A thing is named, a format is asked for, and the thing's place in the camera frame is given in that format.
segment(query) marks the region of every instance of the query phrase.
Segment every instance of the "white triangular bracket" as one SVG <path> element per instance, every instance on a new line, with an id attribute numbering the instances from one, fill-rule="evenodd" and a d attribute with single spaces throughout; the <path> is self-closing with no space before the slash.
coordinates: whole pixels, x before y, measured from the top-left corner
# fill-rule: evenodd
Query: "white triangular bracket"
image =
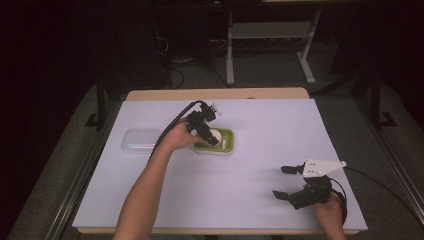
<path id="1" fill-rule="evenodd" d="M 303 169 L 303 177 L 322 177 L 331 173 L 339 168 L 346 166 L 344 161 L 328 161 L 328 160 L 316 160 L 308 159 L 305 162 L 305 167 Z"/>

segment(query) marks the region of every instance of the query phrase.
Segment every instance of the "person's right arm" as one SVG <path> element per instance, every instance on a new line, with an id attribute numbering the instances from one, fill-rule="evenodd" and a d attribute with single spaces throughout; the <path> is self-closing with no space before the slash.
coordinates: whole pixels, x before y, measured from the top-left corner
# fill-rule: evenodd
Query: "person's right arm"
<path id="1" fill-rule="evenodd" d="M 314 204 L 315 216 L 329 240 L 346 240 L 343 231 L 341 200 L 331 194 L 326 203 Z"/>

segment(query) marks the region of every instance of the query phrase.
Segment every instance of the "floor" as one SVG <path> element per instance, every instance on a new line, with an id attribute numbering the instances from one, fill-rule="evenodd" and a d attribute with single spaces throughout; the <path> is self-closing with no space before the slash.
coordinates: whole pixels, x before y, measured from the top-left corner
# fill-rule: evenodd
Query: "floor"
<path id="1" fill-rule="evenodd" d="M 295 55 L 300 45 L 268 42 L 254 48 L 243 48 L 235 55 L 236 84 L 233 87 L 304 87 L 309 92 L 319 90 L 341 77 L 328 74 L 336 49 L 337 43 L 334 42 L 314 43 L 308 61 L 317 83 L 308 85 Z M 217 51 L 208 65 L 196 60 L 176 65 L 170 72 L 170 79 L 172 84 L 168 88 L 226 88 L 225 54 Z M 385 85 L 382 86 L 381 112 L 390 113 L 397 126 L 376 130 L 368 117 L 369 95 L 361 100 L 349 95 L 354 82 L 352 80 L 329 94 L 312 96 L 328 134 L 340 159 L 378 180 L 410 206 L 401 181 L 396 176 L 393 159 L 399 159 L 417 191 L 423 195 L 424 133 L 405 111 L 396 92 Z M 85 126 L 90 115 L 96 113 L 95 86 L 87 92 L 22 210 L 9 235 L 10 240 L 112 238 L 110 235 L 81 234 L 71 224 L 119 104 L 117 101 L 107 101 L 108 118 L 101 130 Z M 369 228 L 349 236 L 349 239 L 424 237 L 422 226 L 398 198 L 357 172 L 346 170 L 346 175 Z M 323 236 L 283 238 L 324 239 Z"/>

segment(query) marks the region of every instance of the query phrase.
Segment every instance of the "gray carpet floor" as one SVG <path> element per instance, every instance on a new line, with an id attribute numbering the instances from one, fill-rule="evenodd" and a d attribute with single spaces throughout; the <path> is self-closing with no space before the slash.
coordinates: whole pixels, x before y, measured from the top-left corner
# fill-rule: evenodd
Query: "gray carpet floor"
<path id="1" fill-rule="evenodd" d="M 278 49 L 255 49 L 249 56 L 236 57 L 234 87 L 304 87 L 308 91 L 315 91 L 340 77 L 328 75 L 337 44 L 316 43 L 311 48 L 308 61 L 317 80 L 312 86 L 306 83 L 297 62 L 295 51 L 298 49 L 292 45 Z M 171 72 L 172 82 L 174 85 L 179 85 L 184 76 L 180 88 L 226 88 L 223 83 L 226 76 L 224 59 L 225 56 L 220 54 L 213 57 L 209 65 L 196 61 L 180 65 L 176 69 L 183 75 Z M 356 100 L 348 94 L 353 83 L 349 82 L 325 96 L 314 97 L 339 158 L 346 161 L 349 166 L 373 176 L 400 195 L 403 200 L 408 201 L 387 151 L 379 140 L 382 136 L 401 159 L 419 192 L 424 194 L 423 131 L 406 112 L 398 95 L 385 85 L 382 88 L 381 111 L 389 112 L 398 126 L 376 131 L 368 118 L 369 97 Z M 107 106 L 115 105 L 108 101 Z M 111 110 L 112 107 L 108 109 L 109 119 L 113 122 L 116 111 Z M 51 225 L 62 207 L 70 186 L 75 181 L 78 169 L 84 164 L 87 152 L 94 143 L 98 143 L 101 134 L 95 127 L 85 126 L 90 114 L 93 113 L 96 113 L 95 87 L 87 92 L 57 143 L 9 236 L 10 240 L 54 239 L 51 238 Z M 367 231 L 349 236 L 349 239 L 424 238 L 420 225 L 399 200 L 366 177 L 349 170 L 345 172 L 369 228 Z M 70 216 L 67 216 L 68 221 L 65 221 L 67 224 L 63 231 L 55 235 L 58 236 L 56 239 L 112 238 L 110 235 L 80 234 L 72 228 L 71 223 L 77 209 L 78 205 L 74 207 Z M 325 238 L 284 236 L 284 239 Z"/>

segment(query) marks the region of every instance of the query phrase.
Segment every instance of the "desk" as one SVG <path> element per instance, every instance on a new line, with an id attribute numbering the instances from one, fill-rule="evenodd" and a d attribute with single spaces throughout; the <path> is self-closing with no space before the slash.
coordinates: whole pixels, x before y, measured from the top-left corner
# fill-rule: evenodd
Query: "desk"
<path id="1" fill-rule="evenodd" d="M 234 131 L 234 151 L 230 156 L 211 156 L 197 154 L 189 146 L 174 153 L 153 233 L 320 232 L 312 207 L 294 210 L 272 194 L 272 190 L 297 192 L 304 184 L 300 175 L 281 173 L 281 166 L 300 165 L 307 158 L 338 160 L 314 100 L 307 99 L 306 91 L 299 88 L 130 93 L 73 226 L 82 233 L 114 232 L 122 203 L 148 160 L 148 156 L 125 154 L 120 148 L 126 130 L 146 126 L 164 129 L 191 102 L 188 99 L 213 100 L 217 104 L 223 115 L 209 125 Z M 330 177 L 340 182 L 347 194 L 346 233 L 365 230 L 361 210 L 343 170 Z"/>

